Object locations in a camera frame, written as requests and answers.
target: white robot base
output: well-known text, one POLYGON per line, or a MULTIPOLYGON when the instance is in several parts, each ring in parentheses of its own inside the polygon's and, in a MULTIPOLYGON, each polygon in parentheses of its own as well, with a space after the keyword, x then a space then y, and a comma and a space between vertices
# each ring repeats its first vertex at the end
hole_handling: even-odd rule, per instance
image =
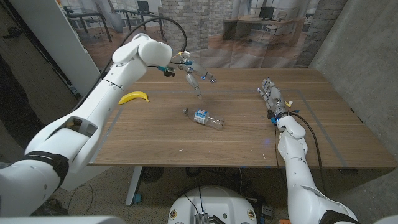
POLYGON ((220 186, 202 186, 182 195, 172 205, 168 224, 257 223, 251 204, 240 194, 220 186))

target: banana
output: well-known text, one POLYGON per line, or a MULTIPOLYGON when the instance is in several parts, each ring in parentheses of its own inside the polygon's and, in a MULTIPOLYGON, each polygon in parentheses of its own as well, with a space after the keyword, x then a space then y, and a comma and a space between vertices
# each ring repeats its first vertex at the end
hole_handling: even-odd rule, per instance
POLYGON ((142 99, 145 99, 147 102, 149 102, 148 95, 146 93, 141 92, 141 91, 134 91, 132 93, 124 95, 120 99, 119 105, 122 105, 123 103, 127 103, 128 101, 135 99, 135 98, 142 98, 142 99))

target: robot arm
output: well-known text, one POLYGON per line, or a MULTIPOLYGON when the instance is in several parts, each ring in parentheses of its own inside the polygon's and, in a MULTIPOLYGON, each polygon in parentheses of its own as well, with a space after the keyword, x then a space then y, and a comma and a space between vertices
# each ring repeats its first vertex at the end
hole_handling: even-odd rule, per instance
POLYGON ((168 45, 145 34, 117 49, 113 66, 86 101, 42 129, 21 161, 0 169, 0 216, 30 215, 61 186, 68 172, 81 171, 93 157, 104 125, 124 91, 149 65, 166 67, 171 58, 168 45))
POLYGON ((288 213, 292 224, 358 223, 355 214, 339 202, 324 196, 315 186, 305 155, 305 129, 289 116, 280 90, 268 78, 257 89, 266 101, 268 118, 282 133, 278 151, 286 165, 288 213))

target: cable connector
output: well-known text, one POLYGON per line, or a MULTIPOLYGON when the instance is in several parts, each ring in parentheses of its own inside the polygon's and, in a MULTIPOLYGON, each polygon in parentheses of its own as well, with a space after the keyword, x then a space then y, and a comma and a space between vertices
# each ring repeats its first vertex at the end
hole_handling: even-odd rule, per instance
POLYGON ((165 67, 161 67, 161 66, 158 66, 157 69, 159 69, 159 70, 162 71, 162 72, 165 72, 165 71, 166 71, 166 68, 165 68, 165 67))
POLYGON ((276 119, 275 118, 271 118, 271 122, 272 122, 272 124, 276 124, 276 119))

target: wooden table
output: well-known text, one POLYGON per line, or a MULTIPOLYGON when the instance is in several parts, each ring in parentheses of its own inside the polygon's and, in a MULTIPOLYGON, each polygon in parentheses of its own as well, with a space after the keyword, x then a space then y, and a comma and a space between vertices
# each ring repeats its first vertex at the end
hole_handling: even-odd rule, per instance
MULTIPOLYGON (((293 100, 293 109, 299 109, 310 123, 318 138, 323 168, 391 169, 397 165, 319 71, 209 71, 218 82, 199 82, 203 95, 200 101, 183 72, 167 78, 150 69, 127 91, 144 91, 150 103, 132 100, 119 106, 109 119, 92 164, 136 166, 128 205, 142 166, 277 167, 274 125, 267 119, 265 101, 256 91, 267 77, 281 89, 285 100, 293 100), (182 113, 184 108, 218 114, 225 120, 223 130, 190 121, 182 113)), ((307 161, 310 167, 318 167, 315 143, 305 128, 307 161)), ((283 166, 283 159, 277 156, 283 166)))
POLYGON ((253 24, 269 24, 277 27, 293 24, 296 27, 289 40, 289 46, 293 46, 299 41, 305 19, 306 17, 301 17, 291 20, 282 20, 279 22, 273 20, 262 20, 261 18, 253 17, 252 15, 234 19, 225 19, 223 26, 223 40, 243 38, 249 35, 253 24))

